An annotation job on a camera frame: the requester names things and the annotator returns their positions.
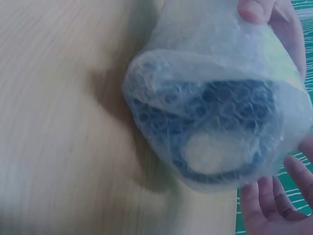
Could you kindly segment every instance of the wrapped package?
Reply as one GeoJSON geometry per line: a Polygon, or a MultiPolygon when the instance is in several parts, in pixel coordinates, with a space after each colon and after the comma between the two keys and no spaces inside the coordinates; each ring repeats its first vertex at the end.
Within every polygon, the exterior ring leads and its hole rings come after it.
{"type": "Polygon", "coordinates": [[[312,103],[268,25],[236,0],[166,0],[123,94],[151,148],[191,188],[239,188],[277,172],[310,131],[312,103]]]}

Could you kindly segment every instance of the light wood grain surface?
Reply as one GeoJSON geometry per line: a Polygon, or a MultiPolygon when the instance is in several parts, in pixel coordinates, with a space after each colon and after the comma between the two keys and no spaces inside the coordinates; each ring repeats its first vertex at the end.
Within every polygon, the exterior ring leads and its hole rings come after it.
{"type": "Polygon", "coordinates": [[[189,190],[120,86],[161,1],[0,0],[0,234],[233,235],[236,192],[189,190]]]}

